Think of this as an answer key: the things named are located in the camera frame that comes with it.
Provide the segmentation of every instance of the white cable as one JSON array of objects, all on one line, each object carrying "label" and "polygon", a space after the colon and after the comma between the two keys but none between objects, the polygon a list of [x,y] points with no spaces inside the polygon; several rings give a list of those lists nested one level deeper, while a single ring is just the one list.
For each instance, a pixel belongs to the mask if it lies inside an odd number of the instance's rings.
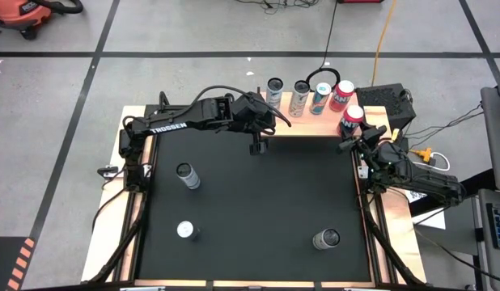
[{"label": "white cable", "polygon": [[431,169],[434,169],[434,170],[438,170],[438,171],[449,171],[450,170],[450,167],[451,167],[451,164],[450,164],[450,161],[448,161],[448,159],[444,156],[444,154],[441,154],[441,153],[437,153],[437,152],[433,152],[430,154],[430,156],[433,158],[434,157],[434,154],[437,154],[438,156],[440,156],[441,158],[444,159],[444,161],[446,161],[446,165],[447,165],[447,168],[446,169],[443,169],[443,168],[439,168],[439,167],[434,167],[434,166],[431,166],[431,165],[428,165],[428,164],[425,164],[423,162],[413,162],[414,164],[416,165],[421,165],[421,166],[426,166],[426,167],[429,167]]}]

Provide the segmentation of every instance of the yellow cable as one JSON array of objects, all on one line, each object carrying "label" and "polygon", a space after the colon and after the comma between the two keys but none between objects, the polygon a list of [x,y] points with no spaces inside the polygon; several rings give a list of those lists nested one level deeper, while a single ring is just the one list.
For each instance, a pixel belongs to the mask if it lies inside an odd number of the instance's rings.
[{"label": "yellow cable", "polygon": [[381,37],[379,38],[378,48],[376,49],[376,55],[374,57],[374,70],[372,71],[371,86],[374,86],[374,80],[376,79],[376,66],[378,65],[379,50],[381,49],[381,44],[383,43],[383,38],[385,37],[385,32],[387,31],[388,23],[390,22],[390,18],[392,17],[392,12],[394,12],[394,7],[396,6],[396,2],[397,0],[392,0],[392,6],[390,6],[390,10],[388,11],[387,21],[385,22],[385,26],[383,27],[383,32],[381,32]]}]

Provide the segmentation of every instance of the blue can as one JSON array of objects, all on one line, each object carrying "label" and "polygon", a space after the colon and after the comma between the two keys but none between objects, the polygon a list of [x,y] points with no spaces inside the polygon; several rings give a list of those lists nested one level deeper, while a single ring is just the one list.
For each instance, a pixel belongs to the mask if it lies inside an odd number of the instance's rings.
[{"label": "blue can", "polygon": [[331,86],[329,84],[322,82],[316,85],[316,91],[313,95],[313,102],[311,103],[309,111],[315,115],[322,114],[330,94]]}]

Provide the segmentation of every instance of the can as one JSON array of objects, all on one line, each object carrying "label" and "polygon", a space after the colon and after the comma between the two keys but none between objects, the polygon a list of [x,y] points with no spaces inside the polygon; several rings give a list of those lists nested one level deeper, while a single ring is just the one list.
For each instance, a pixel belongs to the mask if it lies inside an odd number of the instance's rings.
[{"label": "can", "polygon": [[313,237],[313,246],[317,250],[327,250],[336,247],[339,242],[340,235],[335,229],[322,230]]},{"label": "can", "polygon": [[351,105],[347,107],[344,114],[341,116],[337,132],[340,136],[344,134],[352,136],[362,121],[363,109],[358,105]]},{"label": "can", "polygon": [[186,238],[188,240],[195,240],[200,233],[200,230],[193,225],[190,221],[182,221],[176,227],[176,232],[181,238]]},{"label": "can", "polygon": [[293,94],[291,95],[290,108],[288,112],[293,117],[300,117],[304,113],[307,97],[309,96],[309,84],[300,80],[295,82]]},{"label": "can", "polygon": [[344,110],[353,94],[354,84],[347,80],[341,81],[333,92],[333,97],[329,102],[329,108],[335,112]]},{"label": "can", "polygon": [[266,86],[266,102],[276,109],[281,106],[282,88],[284,83],[280,78],[271,78]]},{"label": "can", "polygon": [[176,174],[178,175],[178,178],[184,181],[185,185],[189,189],[194,190],[200,187],[200,177],[198,177],[196,171],[194,171],[190,164],[182,162],[178,165],[178,167],[176,167]]},{"label": "can", "polygon": [[322,114],[330,94],[331,86],[329,84],[322,82],[316,85],[316,91],[313,95],[313,103],[311,103],[309,111],[315,115]]}]

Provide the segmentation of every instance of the paper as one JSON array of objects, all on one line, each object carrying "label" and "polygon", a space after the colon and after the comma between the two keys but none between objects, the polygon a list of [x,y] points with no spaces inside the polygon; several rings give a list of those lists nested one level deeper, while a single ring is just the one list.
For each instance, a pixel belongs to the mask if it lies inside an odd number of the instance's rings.
[{"label": "paper", "polygon": [[[410,203],[412,203],[416,200],[419,200],[423,197],[426,197],[426,194],[422,194],[422,193],[418,193],[418,192],[414,192],[414,191],[409,191],[409,190],[405,190],[405,193],[406,193],[406,196],[409,198]],[[443,210],[443,209],[442,208],[436,209],[436,210],[430,211],[428,213],[424,213],[424,214],[421,214],[419,216],[412,217],[412,222],[418,223],[421,220],[423,220],[423,219],[425,219],[425,218],[427,218],[427,217],[429,217],[429,216],[433,215],[434,213],[439,212],[441,210]],[[421,223],[421,225],[445,230],[446,229],[446,221],[444,219],[444,212],[436,214],[432,218]]]}]

